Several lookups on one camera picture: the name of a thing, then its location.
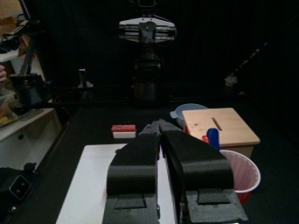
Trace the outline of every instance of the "wooden box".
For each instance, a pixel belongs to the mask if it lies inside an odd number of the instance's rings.
[[[233,108],[184,110],[184,130],[196,138],[207,135],[209,128],[219,130],[219,146],[223,150],[241,153],[249,158],[259,138]]]

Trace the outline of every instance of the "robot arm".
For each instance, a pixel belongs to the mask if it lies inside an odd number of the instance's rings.
[[[155,17],[139,17],[119,23],[119,37],[143,44],[175,39],[175,25]]]

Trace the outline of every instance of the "black device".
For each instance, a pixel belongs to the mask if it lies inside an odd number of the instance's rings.
[[[21,204],[31,191],[36,177],[35,166],[36,164],[28,163],[23,170],[0,168],[0,221]]]

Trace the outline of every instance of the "blue bowl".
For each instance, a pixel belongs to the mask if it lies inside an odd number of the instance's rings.
[[[187,103],[187,104],[183,104],[181,106],[179,106],[176,108],[176,110],[171,112],[171,118],[176,120],[176,122],[181,128],[184,126],[183,111],[184,110],[195,110],[195,109],[207,109],[207,107],[204,107],[196,103]]]

